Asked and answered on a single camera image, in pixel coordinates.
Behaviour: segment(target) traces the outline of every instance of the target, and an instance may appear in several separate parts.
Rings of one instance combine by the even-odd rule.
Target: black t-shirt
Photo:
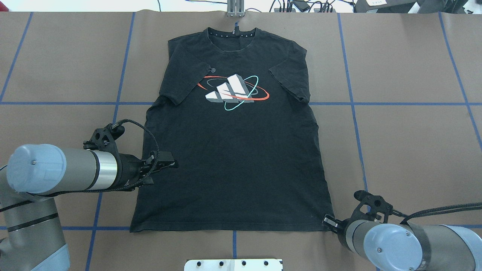
[[[333,214],[306,50],[258,28],[169,41],[146,127],[179,168],[139,189],[131,231],[326,230]],[[154,150],[144,136],[144,157]]]

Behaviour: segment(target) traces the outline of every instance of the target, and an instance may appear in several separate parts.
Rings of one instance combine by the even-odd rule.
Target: gray robot arm
[[[407,215],[381,196],[360,190],[355,198],[360,204],[350,218],[340,221],[325,216],[323,224],[338,235],[343,246],[381,270],[482,271],[482,239],[475,232],[447,225],[388,224],[389,215]],[[368,213],[360,211],[364,205],[370,207]]]
[[[119,153],[115,140],[124,132],[123,122],[96,129],[84,149],[43,144],[15,150],[0,170],[0,202],[8,231],[0,242],[0,270],[68,270],[68,247],[54,196],[132,191],[152,184],[149,174],[176,167],[170,152],[157,150],[145,160]]]

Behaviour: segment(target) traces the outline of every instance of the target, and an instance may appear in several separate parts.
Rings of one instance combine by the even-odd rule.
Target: t-shirt sleeve
[[[179,105],[209,72],[209,64],[200,61],[179,42],[170,40],[169,64],[162,80],[159,95]]]
[[[292,42],[286,59],[271,67],[271,75],[298,101],[309,102],[306,49]]]

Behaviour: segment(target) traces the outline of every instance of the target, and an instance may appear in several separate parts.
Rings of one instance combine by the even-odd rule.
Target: black cable
[[[336,0],[333,0],[331,3],[328,3],[328,1],[323,5],[323,12],[326,12],[326,13],[329,13],[330,12],[330,7],[333,11],[333,6],[332,4],[335,2]]]
[[[130,123],[133,123],[139,127],[141,127],[144,131],[146,131],[151,137],[152,139],[154,140],[154,146],[156,146],[156,157],[154,158],[154,162],[153,162],[153,165],[151,167],[151,169],[149,170],[149,172],[147,172],[147,174],[142,177],[142,179],[138,180],[136,183],[134,183],[134,186],[137,185],[137,184],[140,184],[142,183],[143,180],[145,180],[147,177],[149,177],[149,175],[152,173],[152,171],[154,171],[154,168],[155,168],[155,165],[157,165],[157,161],[159,160],[159,145],[157,144],[157,140],[156,140],[156,137],[151,133],[151,131],[149,131],[146,127],[144,127],[142,124],[136,122],[136,121],[133,121],[133,120],[129,120],[129,119],[123,119],[123,120],[120,120],[117,122],[118,125],[122,125],[126,122],[130,122]]]
[[[261,12],[261,13],[262,13],[262,11],[260,11],[259,9],[255,9],[255,8],[246,9],[246,11],[248,11],[248,10],[256,10],[257,12]]]
[[[313,8],[313,6],[316,4],[316,3],[319,3],[320,4],[320,11],[321,11],[321,8],[323,7],[323,3],[321,1],[315,1],[308,9],[308,12],[311,11],[311,8]]]
[[[392,214],[394,214],[394,215],[396,215],[396,216],[398,216],[398,217],[403,217],[403,218],[405,218],[405,217],[408,216],[408,215],[406,215],[406,214],[404,214],[404,213],[402,213],[402,212],[400,212],[400,211],[397,211],[397,210],[395,210],[395,209],[392,210]]]
[[[305,2],[305,3],[315,3],[315,2],[311,2],[311,1],[303,1],[303,0],[291,0],[291,2]]]
[[[273,0],[273,2],[271,3],[271,7],[269,8],[269,11],[268,11],[268,12],[271,12],[271,9],[273,9],[274,2],[276,2],[276,0]]]
[[[323,5],[323,7],[322,7],[320,10],[318,10],[318,12],[319,12],[319,13],[320,13],[320,12],[325,12],[326,9],[328,9],[328,2],[325,2],[325,4]]]
[[[331,6],[330,13],[333,12],[333,3],[334,3],[335,1],[336,1],[336,0],[333,0],[333,1],[329,4],[329,6]]]
[[[228,3],[224,3],[224,2],[216,2],[216,1],[206,1],[206,0],[184,0],[184,1],[188,1],[188,2],[207,2],[207,3],[215,3],[215,4],[228,4]]]
[[[427,216],[434,216],[434,215],[441,215],[441,214],[449,214],[455,212],[462,212],[462,211],[470,211],[470,210],[480,210],[482,209],[482,202],[479,203],[466,203],[466,204],[456,204],[438,208],[432,208],[427,210],[418,211],[407,216],[400,224],[406,224],[406,222],[412,218],[416,217],[427,217]]]
[[[421,214],[421,215],[417,215],[416,217],[411,217],[411,218],[429,217],[429,216],[444,215],[444,214],[451,214],[451,213],[464,212],[464,211],[476,211],[476,210],[482,210],[482,206],[465,207],[465,208],[458,208],[458,209],[453,209],[453,210],[446,210],[446,211],[439,211],[439,212]]]
[[[5,208],[0,209],[0,213],[4,212],[4,211],[7,211],[7,210],[10,210],[10,209],[13,209],[15,207],[20,207],[22,205],[29,204],[29,203],[33,203],[33,201],[23,201],[23,202],[12,204],[10,206],[7,206]]]
[[[273,9],[274,2],[276,2],[276,0],[273,0],[273,2],[271,3],[271,7],[269,8],[269,11],[268,11],[268,12],[271,12],[271,10]]]
[[[354,6],[354,5],[355,5],[355,3],[354,3],[354,2],[348,2],[348,1],[345,1],[345,0],[337,0],[337,1],[342,1],[342,2],[347,3],[347,4],[350,4],[350,5],[352,5],[352,6]]]

